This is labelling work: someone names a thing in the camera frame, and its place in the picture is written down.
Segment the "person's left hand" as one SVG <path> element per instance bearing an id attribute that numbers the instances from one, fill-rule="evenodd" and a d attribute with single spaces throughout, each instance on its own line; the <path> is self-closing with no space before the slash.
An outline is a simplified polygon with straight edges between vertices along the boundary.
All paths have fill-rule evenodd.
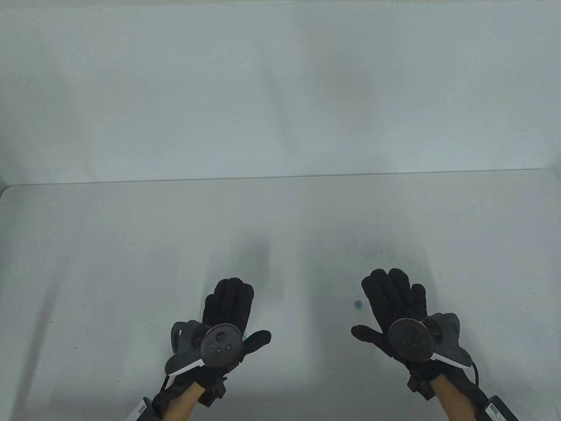
<path id="1" fill-rule="evenodd" d="M 254 289 L 238 278 L 222 279 L 205 299 L 202 321 L 177 321 L 171 330 L 173 355 L 166 362 L 164 390 L 193 383 L 213 389 L 254 353 L 268 345 L 272 333 L 245 337 Z"/>

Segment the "person's right hand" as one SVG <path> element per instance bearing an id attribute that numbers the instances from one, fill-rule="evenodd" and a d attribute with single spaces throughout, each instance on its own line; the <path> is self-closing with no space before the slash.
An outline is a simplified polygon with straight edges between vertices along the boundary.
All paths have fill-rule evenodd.
<path id="1" fill-rule="evenodd" d="M 411 285 L 408 275 L 398 268 L 389 272 L 375 269 L 362 280 L 361 286 L 381 331 L 375 331 L 367 325 L 355 325 L 351 328 L 353 337 L 375 345 L 388 357 L 404 365 L 419 382 L 434 382 L 440 377 L 450 379 L 453 367 L 438 361 L 406 361 L 398 356 L 389 343 L 389 329 L 395 321 L 402 318 L 422 321 L 428 316 L 425 287 L 420 283 Z"/>

